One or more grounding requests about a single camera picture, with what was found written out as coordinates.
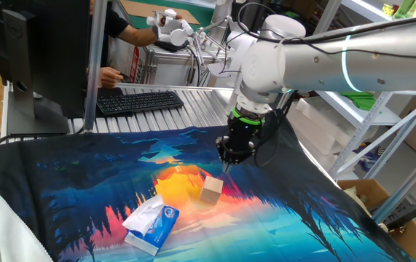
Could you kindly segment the person right hand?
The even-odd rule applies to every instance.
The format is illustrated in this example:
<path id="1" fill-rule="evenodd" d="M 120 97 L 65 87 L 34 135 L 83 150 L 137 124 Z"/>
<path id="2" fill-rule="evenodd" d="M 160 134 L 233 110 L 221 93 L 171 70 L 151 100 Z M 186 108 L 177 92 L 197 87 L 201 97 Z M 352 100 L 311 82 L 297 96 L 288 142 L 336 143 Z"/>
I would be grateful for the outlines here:
<path id="1" fill-rule="evenodd" d="M 113 89 L 124 79 L 124 76 L 111 67 L 100 68 L 99 84 L 102 88 Z"/>

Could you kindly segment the person left hand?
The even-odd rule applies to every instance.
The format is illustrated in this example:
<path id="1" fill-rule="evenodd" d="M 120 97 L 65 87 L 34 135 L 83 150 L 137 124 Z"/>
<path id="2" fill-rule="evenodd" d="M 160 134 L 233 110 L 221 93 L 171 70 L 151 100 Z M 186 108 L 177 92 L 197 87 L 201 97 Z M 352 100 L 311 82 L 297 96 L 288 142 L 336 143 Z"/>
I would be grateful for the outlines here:
<path id="1" fill-rule="evenodd" d="M 181 20 L 183 17 L 181 16 L 181 15 L 177 15 L 176 16 L 176 19 L 177 20 Z M 160 18 L 160 21 L 159 21 L 159 26 L 164 26 L 165 25 L 165 20 L 166 20 L 166 18 L 165 17 L 161 17 Z"/>

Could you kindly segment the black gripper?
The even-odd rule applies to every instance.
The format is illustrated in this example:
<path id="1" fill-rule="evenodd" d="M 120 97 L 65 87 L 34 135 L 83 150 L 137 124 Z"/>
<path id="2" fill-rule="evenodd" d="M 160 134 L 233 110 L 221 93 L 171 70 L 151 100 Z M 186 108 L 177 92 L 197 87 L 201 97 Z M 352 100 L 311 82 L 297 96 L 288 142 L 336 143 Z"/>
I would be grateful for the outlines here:
<path id="1" fill-rule="evenodd" d="M 224 142 L 224 136 L 216 139 L 224 172 L 229 171 L 229 161 L 231 164 L 240 164 L 254 155 L 255 145 L 251 140 L 262 128 L 260 121 L 250 119 L 229 119 L 227 123 L 229 129 L 227 141 Z"/>

